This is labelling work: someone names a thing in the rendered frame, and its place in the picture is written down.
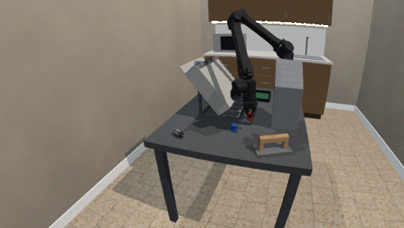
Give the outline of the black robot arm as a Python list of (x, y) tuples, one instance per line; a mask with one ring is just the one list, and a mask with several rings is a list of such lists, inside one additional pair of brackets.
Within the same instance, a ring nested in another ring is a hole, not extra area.
[(234, 41), (238, 66), (237, 70), (240, 77), (231, 83), (231, 99), (233, 101), (237, 98), (239, 99), (242, 96), (240, 92), (242, 92), (243, 102), (250, 102), (249, 91), (256, 91), (256, 80), (251, 79), (254, 76), (254, 71), (247, 55), (246, 45), (241, 31), (241, 23), (270, 43), (277, 56), (281, 59), (292, 60), (294, 56), (294, 46), (291, 42), (286, 41), (285, 39), (281, 40), (275, 37), (262, 25), (253, 20), (245, 11), (245, 9), (233, 11), (227, 20), (228, 28), (231, 30)]

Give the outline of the blue plug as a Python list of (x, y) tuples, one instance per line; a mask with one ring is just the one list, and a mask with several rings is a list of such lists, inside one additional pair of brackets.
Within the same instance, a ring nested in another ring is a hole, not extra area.
[(231, 124), (231, 131), (232, 131), (232, 132), (236, 132), (236, 131), (237, 131), (237, 127), (236, 127), (236, 126), (237, 126), (237, 124), (235, 124), (235, 123), (232, 123), (232, 124)]

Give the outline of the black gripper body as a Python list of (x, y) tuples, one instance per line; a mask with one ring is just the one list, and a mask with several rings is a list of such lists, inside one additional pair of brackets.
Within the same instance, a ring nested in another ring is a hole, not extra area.
[[(256, 107), (256, 91), (249, 91), (250, 92), (250, 102), (243, 102), (244, 107)], [(247, 105), (246, 105), (247, 104)], [(248, 105), (250, 104), (250, 105)]]

